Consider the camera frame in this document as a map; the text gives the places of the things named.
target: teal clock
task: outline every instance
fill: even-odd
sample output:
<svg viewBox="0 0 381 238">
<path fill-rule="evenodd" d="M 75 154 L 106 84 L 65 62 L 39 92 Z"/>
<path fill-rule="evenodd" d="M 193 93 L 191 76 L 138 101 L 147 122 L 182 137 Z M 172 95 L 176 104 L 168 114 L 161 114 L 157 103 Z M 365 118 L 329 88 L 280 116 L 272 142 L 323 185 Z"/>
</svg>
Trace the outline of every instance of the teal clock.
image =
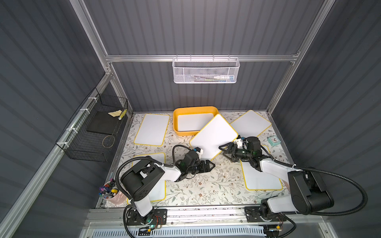
<svg viewBox="0 0 381 238">
<path fill-rule="evenodd" d="M 280 144 L 280 139 L 277 136 L 270 136 L 269 138 L 267 138 L 267 141 L 272 146 L 276 146 Z"/>
</svg>

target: pen cup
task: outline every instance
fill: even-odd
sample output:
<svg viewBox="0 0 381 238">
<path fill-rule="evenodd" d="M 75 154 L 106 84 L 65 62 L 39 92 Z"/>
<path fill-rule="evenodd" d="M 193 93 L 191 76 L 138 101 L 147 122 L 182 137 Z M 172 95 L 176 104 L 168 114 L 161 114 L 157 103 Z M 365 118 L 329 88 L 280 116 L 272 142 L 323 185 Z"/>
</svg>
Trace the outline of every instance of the pen cup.
<svg viewBox="0 0 381 238">
<path fill-rule="evenodd" d="M 121 191 L 118 191 L 118 193 L 114 197 L 108 198 L 105 200 L 111 202 L 112 204 L 120 205 L 120 204 L 124 203 L 124 201 L 126 199 L 127 199 L 126 195 L 124 195 Z"/>
</svg>

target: black wire basket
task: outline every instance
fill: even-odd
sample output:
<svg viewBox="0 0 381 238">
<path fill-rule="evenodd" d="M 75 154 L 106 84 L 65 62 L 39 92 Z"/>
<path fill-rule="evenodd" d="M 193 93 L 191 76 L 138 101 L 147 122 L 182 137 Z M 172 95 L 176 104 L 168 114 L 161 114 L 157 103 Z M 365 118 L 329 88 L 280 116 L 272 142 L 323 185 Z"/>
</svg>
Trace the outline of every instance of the black wire basket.
<svg viewBox="0 0 381 238">
<path fill-rule="evenodd" d="M 123 97 L 98 94 L 83 112 L 74 126 L 68 128 L 70 122 L 62 131 L 61 136 L 66 130 L 69 130 L 69 136 L 62 141 L 56 141 L 56 144 L 63 149 L 65 154 L 75 160 L 90 160 L 98 162 L 107 162 L 113 159 L 118 147 L 118 133 L 121 125 L 124 125 L 124 120 L 127 118 L 128 103 Z M 105 115 L 106 119 L 109 112 L 121 110 L 121 115 L 112 119 L 112 124 L 109 126 L 109 132 L 94 132 L 89 126 L 92 126 L 99 114 Z"/>
</svg>

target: white mesh basket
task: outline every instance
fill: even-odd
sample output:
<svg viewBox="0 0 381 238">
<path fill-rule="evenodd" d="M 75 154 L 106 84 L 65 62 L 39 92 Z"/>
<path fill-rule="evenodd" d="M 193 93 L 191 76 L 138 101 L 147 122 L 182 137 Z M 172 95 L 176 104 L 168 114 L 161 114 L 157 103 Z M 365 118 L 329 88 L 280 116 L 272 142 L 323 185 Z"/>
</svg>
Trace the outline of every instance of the white mesh basket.
<svg viewBox="0 0 381 238">
<path fill-rule="evenodd" d="M 219 57 L 191 61 L 173 58 L 173 81 L 175 83 L 235 83 L 239 70 L 238 58 Z"/>
</svg>

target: floral tablecloth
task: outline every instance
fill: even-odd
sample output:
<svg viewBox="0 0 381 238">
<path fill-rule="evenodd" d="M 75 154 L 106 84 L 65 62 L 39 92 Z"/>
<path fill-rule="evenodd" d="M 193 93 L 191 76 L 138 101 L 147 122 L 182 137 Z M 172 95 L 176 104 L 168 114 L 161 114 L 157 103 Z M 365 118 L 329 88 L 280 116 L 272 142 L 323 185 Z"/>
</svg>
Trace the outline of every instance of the floral tablecloth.
<svg viewBox="0 0 381 238">
<path fill-rule="evenodd" d="M 220 112 L 221 115 L 231 123 L 245 112 Z M 257 112 L 265 119 L 268 119 L 266 112 Z M 128 159 L 151 153 L 164 152 L 166 154 L 166 163 L 172 164 L 172 147 L 182 144 L 190 147 L 189 141 L 193 136 L 177 136 L 173 130 L 173 114 L 169 115 L 170 121 L 165 135 L 164 144 L 161 147 L 135 145 L 133 143 L 144 113 L 134 114 L 131 129 L 128 134 L 126 144 L 119 162 L 119 166 Z M 261 144 L 268 146 L 270 153 L 281 161 L 287 161 L 281 145 L 271 146 L 267 138 L 275 135 L 270 126 L 258 138 Z M 178 148 L 175 152 L 176 159 L 184 158 L 186 150 Z M 162 201 L 153 202 L 154 206 L 191 206 L 191 205 L 220 205 L 220 204 L 253 204 L 259 203 L 261 199 L 276 196 L 277 194 L 288 194 L 288 190 L 283 186 L 282 190 L 247 190 L 243 179 L 243 173 L 240 163 L 232 163 L 219 154 L 212 161 L 216 167 L 209 173 L 197 174 L 192 179 L 185 179 L 180 182 L 166 182 L 166 197 Z M 123 174 L 131 165 L 126 166 L 120 174 Z M 120 205 L 114 205 L 106 202 L 105 207 L 125 207 L 126 202 Z"/>
</svg>

